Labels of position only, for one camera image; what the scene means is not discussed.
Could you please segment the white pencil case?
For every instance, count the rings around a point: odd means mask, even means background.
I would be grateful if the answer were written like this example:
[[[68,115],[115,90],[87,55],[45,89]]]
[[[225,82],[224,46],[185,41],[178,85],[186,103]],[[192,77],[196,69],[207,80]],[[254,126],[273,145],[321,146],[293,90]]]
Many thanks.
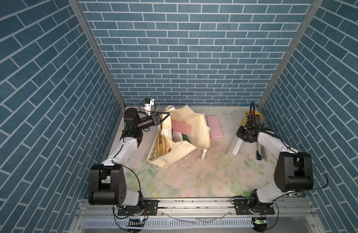
[[[242,143],[243,143],[243,140],[241,138],[239,138],[238,136],[235,136],[231,142],[231,145],[227,151],[227,154],[228,155],[237,155]]]

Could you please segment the rounded pink pouch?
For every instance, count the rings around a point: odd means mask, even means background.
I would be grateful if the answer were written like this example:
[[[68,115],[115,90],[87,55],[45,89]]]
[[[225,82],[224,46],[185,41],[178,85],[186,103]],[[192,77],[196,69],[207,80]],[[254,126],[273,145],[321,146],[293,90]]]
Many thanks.
[[[172,130],[174,132],[183,134],[183,135],[189,135],[192,131],[192,125],[183,121],[178,121],[175,119],[171,119],[172,123]]]

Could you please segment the floral cream canvas bag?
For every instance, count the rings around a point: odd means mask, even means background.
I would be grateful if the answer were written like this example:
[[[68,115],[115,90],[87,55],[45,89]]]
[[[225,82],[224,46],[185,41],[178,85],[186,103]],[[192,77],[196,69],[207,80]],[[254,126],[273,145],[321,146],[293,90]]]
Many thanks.
[[[157,136],[146,161],[166,169],[196,149],[202,150],[201,159],[205,159],[211,141],[210,127],[204,114],[196,113],[188,106],[177,109],[171,105],[164,112],[170,112],[170,116],[158,126]],[[172,130],[171,119],[192,125],[192,131],[187,135],[190,143],[183,140],[182,134]]]

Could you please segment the pink pencil case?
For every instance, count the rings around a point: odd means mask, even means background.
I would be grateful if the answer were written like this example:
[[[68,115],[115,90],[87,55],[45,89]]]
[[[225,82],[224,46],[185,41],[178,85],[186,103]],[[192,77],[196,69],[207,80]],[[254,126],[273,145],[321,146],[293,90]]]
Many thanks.
[[[221,139],[223,138],[223,128],[220,122],[220,118],[217,115],[207,116],[207,123],[210,127],[210,136],[211,139]]]

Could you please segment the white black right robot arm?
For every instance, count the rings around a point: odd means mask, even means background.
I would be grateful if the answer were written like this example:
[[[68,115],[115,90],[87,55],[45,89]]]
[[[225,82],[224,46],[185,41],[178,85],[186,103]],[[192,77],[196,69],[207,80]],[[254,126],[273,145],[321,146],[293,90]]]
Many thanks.
[[[313,189],[311,156],[286,145],[261,122],[254,110],[249,112],[245,125],[236,132],[228,154],[236,155],[245,143],[257,145],[257,158],[277,160],[274,180],[263,188],[251,192],[246,206],[253,214],[274,214],[273,202],[290,193]]]

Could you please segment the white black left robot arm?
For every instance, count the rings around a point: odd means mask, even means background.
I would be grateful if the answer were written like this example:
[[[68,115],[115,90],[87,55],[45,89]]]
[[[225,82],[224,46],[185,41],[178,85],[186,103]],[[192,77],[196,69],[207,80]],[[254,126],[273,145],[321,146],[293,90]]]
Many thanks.
[[[127,188],[124,169],[133,172],[123,165],[122,160],[137,150],[143,138],[143,131],[158,126],[170,116],[169,112],[147,110],[140,111],[128,108],[124,112],[124,130],[118,147],[109,154],[101,164],[93,165],[89,171],[88,203],[90,205],[111,205],[125,211],[124,215],[137,215],[147,208],[141,191]]]

